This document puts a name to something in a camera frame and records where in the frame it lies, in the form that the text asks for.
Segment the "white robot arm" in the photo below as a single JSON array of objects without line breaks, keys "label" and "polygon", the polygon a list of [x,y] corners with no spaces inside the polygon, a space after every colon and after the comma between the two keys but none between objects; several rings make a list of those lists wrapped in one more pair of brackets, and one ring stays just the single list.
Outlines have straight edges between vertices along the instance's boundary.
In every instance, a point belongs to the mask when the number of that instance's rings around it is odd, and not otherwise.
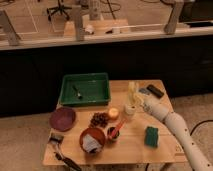
[{"label": "white robot arm", "polygon": [[149,95],[135,93],[133,97],[145,112],[163,123],[174,135],[182,146],[186,158],[194,171],[213,171],[213,164],[207,159],[191,137],[187,124],[181,115],[170,110],[158,99]]}]

